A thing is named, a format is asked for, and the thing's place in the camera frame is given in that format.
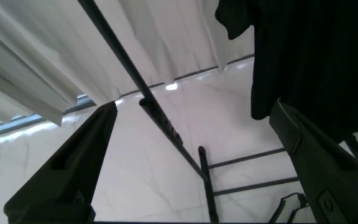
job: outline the white curtain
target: white curtain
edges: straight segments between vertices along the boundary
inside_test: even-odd
[[[218,0],[96,0],[148,85],[254,52],[214,18]],[[76,0],[0,0],[0,121],[37,113],[60,124],[87,94],[97,105],[136,86]]]

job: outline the white marble floor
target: white marble floor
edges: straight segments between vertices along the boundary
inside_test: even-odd
[[[199,162],[204,146],[210,164],[280,148],[268,120],[250,117],[253,60],[177,82],[175,90],[153,89],[184,146]],[[138,105],[141,95],[123,98],[93,199],[96,220],[208,222],[204,185]],[[4,203],[94,111],[65,117],[62,127],[42,123],[0,138],[0,223]],[[222,190],[296,176],[284,152],[213,169]],[[302,192],[299,182],[216,197],[222,222],[267,222],[281,197]],[[288,204],[289,217],[297,201]],[[315,222],[309,208],[295,221]]]

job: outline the garment rack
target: garment rack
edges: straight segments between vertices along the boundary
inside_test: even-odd
[[[103,39],[107,42],[111,50],[115,53],[118,60],[121,62],[122,66],[126,69],[129,76],[132,78],[136,86],[139,88],[140,92],[143,94],[144,98],[139,101],[139,105],[144,109],[144,111],[150,116],[153,122],[160,128],[164,135],[170,140],[170,142],[175,146],[178,152],[186,159],[187,163],[194,169],[194,171],[203,179],[204,187],[206,192],[206,199],[209,211],[209,218],[212,223],[218,223],[219,217],[216,210],[215,197],[224,194],[231,194],[235,192],[241,192],[245,190],[259,189],[262,187],[269,187],[278,184],[286,184],[290,182],[299,181],[297,177],[291,177],[287,179],[274,180],[270,182],[264,182],[260,184],[248,185],[243,187],[236,187],[233,189],[220,190],[217,192],[213,191],[212,181],[209,175],[209,170],[221,166],[227,166],[230,164],[235,164],[237,162],[244,162],[250,159],[256,159],[264,156],[269,156],[279,152],[285,152],[284,149],[276,149],[268,152],[262,152],[259,154],[246,156],[238,159],[233,159],[231,161],[221,162],[219,164],[208,165],[208,160],[206,156],[206,150],[203,146],[198,148],[198,154],[200,156],[201,167],[195,162],[195,160],[190,156],[189,152],[183,146],[183,141],[180,135],[176,132],[175,128],[172,126],[170,120],[167,118],[167,115],[159,105],[158,101],[153,96],[150,88],[144,82],[139,71],[136,69],[134,63],[128,56],[124,47],[121,45],[114,31],[111,29],[107,20],[104,18],[102,12],[99,10],[98,6],[94,0],[78,0],[85,13],[92,20],[93,24],[99,30],[100,34],[103,36]]]

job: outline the curtain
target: curtain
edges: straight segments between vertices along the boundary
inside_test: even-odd
[[[253,31],[228,40],[218,0],[96,0],[148,85],[254,53]],[[0,0],[0,122],[39,114],[60,124],[88,95],[97,105],[136,86],[76,0]]]

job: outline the black garment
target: black garment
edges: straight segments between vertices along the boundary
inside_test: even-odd
[[[255,28],[251,115],[281,97],[335,141],[358,131],[358,1],[220,0],[229,39]]]

